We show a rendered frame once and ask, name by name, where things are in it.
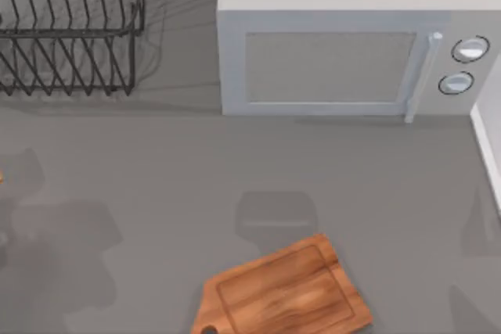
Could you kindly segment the microwave door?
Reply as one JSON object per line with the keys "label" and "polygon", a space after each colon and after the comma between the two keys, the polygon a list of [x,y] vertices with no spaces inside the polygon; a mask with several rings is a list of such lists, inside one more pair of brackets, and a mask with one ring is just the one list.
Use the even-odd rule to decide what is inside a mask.
{"label": "microwave door", "polygon": [[401,116],[447,11],[221,11],[226,115]]}

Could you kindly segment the wooden cutting board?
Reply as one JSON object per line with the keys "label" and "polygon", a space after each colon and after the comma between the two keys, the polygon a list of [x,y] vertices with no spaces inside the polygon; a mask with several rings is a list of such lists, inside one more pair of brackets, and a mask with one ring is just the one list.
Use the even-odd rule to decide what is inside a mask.
{"label": "wooden cutting board", "polygon": [[315,234],[208,279],[190,334],[354,334],[372,324],[330,240]]}

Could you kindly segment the small microwave knob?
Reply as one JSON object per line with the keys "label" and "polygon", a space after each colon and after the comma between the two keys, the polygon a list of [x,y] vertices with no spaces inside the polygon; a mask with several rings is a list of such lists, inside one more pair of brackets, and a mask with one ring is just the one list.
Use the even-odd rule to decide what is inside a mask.
{"label": "small microwave knob", "polygon": [[473,84],[474,76],[462,71],[444,76],[438,83],[438,89],[444,95],[460,95],[467,92]]}

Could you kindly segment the large microwave knob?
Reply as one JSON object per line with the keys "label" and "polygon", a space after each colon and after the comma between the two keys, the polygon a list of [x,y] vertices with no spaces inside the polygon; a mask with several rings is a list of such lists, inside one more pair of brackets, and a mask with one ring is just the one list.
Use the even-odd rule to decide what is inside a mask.
{"label": "large microwave knob", "polygon": [[490,42],[482,36],[459,40],[452,48],[452,58],[462,64],[468,64],[481,59],[488,53]]}

